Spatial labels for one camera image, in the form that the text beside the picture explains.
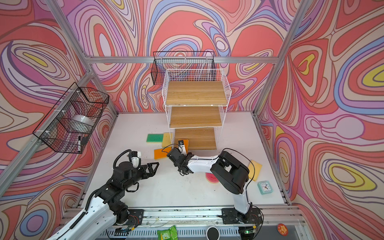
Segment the yellow sponge green back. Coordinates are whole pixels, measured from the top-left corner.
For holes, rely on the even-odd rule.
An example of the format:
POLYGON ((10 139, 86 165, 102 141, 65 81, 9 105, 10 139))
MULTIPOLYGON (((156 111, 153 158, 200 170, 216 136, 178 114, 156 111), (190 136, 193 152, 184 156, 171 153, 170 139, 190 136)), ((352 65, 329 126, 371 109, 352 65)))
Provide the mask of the yellow sponge green back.
POLYGON ((162 148, 166 148, 167 146, 171 145, 173 141, 173 134, 172 133, 164 133, 163 134, 163 141, 162 141, 162 148))

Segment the orange sponge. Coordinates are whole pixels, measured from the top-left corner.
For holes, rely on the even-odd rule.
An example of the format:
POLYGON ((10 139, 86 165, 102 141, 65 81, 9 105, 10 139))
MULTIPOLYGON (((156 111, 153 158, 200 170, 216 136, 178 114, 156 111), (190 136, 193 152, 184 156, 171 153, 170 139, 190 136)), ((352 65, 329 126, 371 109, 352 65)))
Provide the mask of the orange sponge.
POLYGON ((186 146, 186 149, 187 149, 187 153, 189 152, 189 140, 187 139, 180 139, 180 140, 183 140, 184 143, 185 143, 185 146, 186 146))
POLYGON ((156 149, 156 150, 154 150, 154 159, 155 160, 160 160, 160 159, 167 158, 167 154, 169 153, 169 151, 171 149, 172 149, 171 147, 167 147, 167 148, 164 148, 164 149, 156 149))

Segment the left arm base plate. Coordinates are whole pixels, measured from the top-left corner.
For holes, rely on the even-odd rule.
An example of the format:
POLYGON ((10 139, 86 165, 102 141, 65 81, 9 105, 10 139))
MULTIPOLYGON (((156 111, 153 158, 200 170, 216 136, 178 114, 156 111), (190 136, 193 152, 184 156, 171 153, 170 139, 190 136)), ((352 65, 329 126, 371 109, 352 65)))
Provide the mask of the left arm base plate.
POLYGON ((142 224, 143 217, 144 209, 122 210, 117 213, 116 224, 137 227, 142 224))

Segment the white wire wooden shelf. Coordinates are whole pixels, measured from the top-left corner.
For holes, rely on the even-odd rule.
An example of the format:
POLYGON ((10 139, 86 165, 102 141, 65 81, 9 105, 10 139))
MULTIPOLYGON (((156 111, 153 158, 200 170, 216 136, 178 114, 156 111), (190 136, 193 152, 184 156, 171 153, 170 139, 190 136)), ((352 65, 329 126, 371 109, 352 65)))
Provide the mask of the white wire wooden shelf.
POLYGON ((188 149, 215 150, 225 123, 232 89, 222 69, 168 69, 162 97, 171 141, 188 149))

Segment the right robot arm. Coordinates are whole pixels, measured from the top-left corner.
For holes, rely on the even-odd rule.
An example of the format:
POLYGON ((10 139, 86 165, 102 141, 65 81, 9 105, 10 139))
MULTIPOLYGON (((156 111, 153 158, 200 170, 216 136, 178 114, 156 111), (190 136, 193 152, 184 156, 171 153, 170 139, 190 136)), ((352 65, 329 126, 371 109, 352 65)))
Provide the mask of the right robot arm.
POLYGON ((194 173, 209 173, 233 195, 234 209, 240 214, 247 214, 251 208, 248 200, 247 182, 249 181, 249 168, 235 158, 231 149, 225 148, 218 155, 200 157, 184 153, 179 147, 172 148, 167 157, 178 168, 181 175, 194 173))

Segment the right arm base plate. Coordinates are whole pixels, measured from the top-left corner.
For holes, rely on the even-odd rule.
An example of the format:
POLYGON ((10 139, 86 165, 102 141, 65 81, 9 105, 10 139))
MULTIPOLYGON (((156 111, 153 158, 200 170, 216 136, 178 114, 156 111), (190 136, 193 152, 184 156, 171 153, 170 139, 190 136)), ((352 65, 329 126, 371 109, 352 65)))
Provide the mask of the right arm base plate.
POLYGON ((218 215, 225 225, 254 224, 260 225, 264 222, 264 215, 257 207, 250 207, 246 214, 242 214, 235 208, 223 208, 222 214, 218 215))

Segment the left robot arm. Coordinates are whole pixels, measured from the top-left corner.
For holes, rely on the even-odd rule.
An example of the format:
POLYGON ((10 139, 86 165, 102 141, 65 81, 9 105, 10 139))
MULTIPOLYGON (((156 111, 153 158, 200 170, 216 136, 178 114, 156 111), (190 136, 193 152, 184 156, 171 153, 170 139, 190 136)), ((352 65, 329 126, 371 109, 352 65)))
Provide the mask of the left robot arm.
POLYGON ((95 190, 86 206, 50 240, 95 240, 114 224, 125 224, 130 216, 128 206, 121 201, 127 190, 155 176, 159 163, 148 163, 137 168, 131 162, 114 166, 112 177, 95 190))

